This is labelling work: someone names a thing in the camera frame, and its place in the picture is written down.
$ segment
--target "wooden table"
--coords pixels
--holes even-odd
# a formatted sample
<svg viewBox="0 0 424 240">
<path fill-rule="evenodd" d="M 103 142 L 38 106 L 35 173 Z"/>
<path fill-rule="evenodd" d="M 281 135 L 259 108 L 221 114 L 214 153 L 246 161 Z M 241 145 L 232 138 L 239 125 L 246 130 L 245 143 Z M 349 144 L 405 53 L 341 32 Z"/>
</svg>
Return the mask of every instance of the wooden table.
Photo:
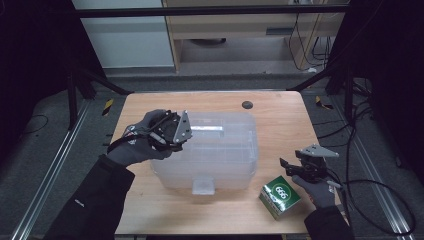
<svg viewBox="0 0 424 240">
<path fill-rule="evenodd" d="M 242 102 L 251 101 L 252 109 Z M 299 165 L 294 151 L 318 143 L 298 92 L 173 92 L 128 96 L 112 140 L 127 125 L 154 109 L 192 112 L 250 112 L 256 120 L 259 159 L 249 187 L 217 189 L 213 196 L 192 195 L 191 189 L 166 189 L 150 162 L 131 165 L 136 178 L 128 192 L 117 234 L 282 234 L 306 233 L 303 220 L 315 208 L 305 191 L 286 177 L 283 157 Z M 282 175 L 302 200 L 276 221 L 259 200 L 261 187 Z"/>
</svg>

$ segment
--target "translucent plastic bin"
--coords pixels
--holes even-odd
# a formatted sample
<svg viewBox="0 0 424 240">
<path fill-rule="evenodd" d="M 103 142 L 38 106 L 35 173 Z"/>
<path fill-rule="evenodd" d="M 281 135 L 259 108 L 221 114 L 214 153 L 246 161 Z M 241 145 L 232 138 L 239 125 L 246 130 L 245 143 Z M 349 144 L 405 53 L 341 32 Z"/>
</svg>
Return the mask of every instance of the translucent plastic bin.
<svg viewBox="0 0 424 240">
<path fill-rule="evenodd" d="M 244 189 L 256 172 L 256 123 L 249 113 L 188 112 L 193 137 L 183 150 L 151 166 L 168 188 L 192 188 L 212 195 L 215 189 Z"/>
</svg>

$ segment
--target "black circular object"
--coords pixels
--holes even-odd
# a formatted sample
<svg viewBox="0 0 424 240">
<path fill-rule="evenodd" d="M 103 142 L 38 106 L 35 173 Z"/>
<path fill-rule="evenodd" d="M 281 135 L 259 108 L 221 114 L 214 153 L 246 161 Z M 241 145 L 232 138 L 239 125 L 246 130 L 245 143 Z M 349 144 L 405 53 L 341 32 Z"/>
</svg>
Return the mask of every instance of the black circular object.
<svg viewBox="0 0 424 240">
<path fill-rule="evenodd" d="M 242 106 L 244 109 L 251 109 L 251 108 L 253 108 L 253 103 L 252 103 L 251 101 L 244 101 L 244 102 L 241 104 L 241 106 Z"/>
</svg>

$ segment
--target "green box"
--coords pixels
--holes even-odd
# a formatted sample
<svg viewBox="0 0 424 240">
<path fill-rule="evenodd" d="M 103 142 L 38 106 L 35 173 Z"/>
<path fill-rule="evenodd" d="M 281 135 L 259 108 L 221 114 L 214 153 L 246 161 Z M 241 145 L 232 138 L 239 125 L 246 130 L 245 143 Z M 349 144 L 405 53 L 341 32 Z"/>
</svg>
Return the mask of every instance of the green box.
<svg viewBox="0 0 424 240">
<path fill-rule="evenodd" d="M 287 209 L 299 202 L 300 196 L 279 176 L 262 187 L 259 199 L 277 220 Z"/>
</svg>

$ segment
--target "black glove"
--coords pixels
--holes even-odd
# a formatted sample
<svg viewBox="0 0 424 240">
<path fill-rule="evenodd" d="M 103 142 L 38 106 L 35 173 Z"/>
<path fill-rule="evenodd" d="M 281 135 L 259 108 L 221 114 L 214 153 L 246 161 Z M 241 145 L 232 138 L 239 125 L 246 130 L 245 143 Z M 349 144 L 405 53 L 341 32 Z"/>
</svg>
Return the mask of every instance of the black glove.
<svg viewBox="0 0 424 240">
<path fill-rule="evenodd" d="M 149 128 L 149 123 L 152 119 L 160 117 L 165 113 L 165 110 L 154 110 L 146 113 L 143 120 L 139 123 L 130 125 L 125 129 L 123 137 L 128 135 L 144 135 L 128 142 L 123 142 L 107 154 L 107 157 L 123 166 L 129 166 L 133 163 L 140 163 L 148 159 L 162 160 L 171 156 L 171 150 L 157 151 L 154 149 L 147 140 L 148 133 L 146 130 Z"/>
<path fill-rule="evenodd" d="M 323 179 L 317 183 L 308 183 L 301 177 L 294 175 L 292 177 L 292 181 L 305 189 L 316 208 L 325 208 L 336 205 L 334 187 L 327 183 L 327 179 Z"/>
</svg>

